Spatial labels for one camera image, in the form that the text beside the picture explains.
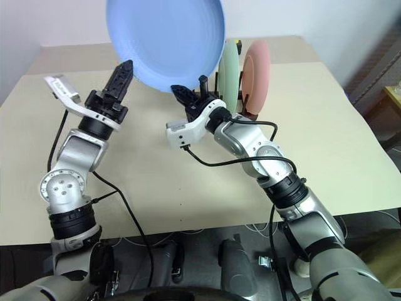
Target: beige tabletop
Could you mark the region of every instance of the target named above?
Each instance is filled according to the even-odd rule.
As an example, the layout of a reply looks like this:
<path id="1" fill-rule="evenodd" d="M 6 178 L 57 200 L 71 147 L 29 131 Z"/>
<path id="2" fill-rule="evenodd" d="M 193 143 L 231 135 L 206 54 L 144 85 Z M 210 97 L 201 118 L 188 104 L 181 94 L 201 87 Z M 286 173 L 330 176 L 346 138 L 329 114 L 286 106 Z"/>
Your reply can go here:
<path id="1" fill-rule="evenodd" d="M 65 75 L 85 99 L 91 89 L 103 88 L 111 73 L 70 70 Z M 38 185 L 63 107 L 52 97 L 45 75 L 23 76 L 0 108 L 1 245 L 46 243 L 52 237 Z M 268 220 L 269 199 L 240 165 L 205 167 L 169 147 L 165 123 L 185 117 L 173 96 L 133 81 L 123 103 L 129 112 L 97 171 L 122 188 L 146 233 Z M 273 62 L 258 119 L 279 125 L 276 142 L 332 214 L 400 206 L 399 171 L 321 62 Z M 61 142 L 79 121 L 70 114 Z M 263 131 L 268 136 L 271 130 Z M 208 162 L 233 159 L 211 134 L 192 150 Z M 111 191 L 93 176 L 87 188 L 92 197 Z M 118 196 L 94 209 L 104 238 L 138 233 Z"/>

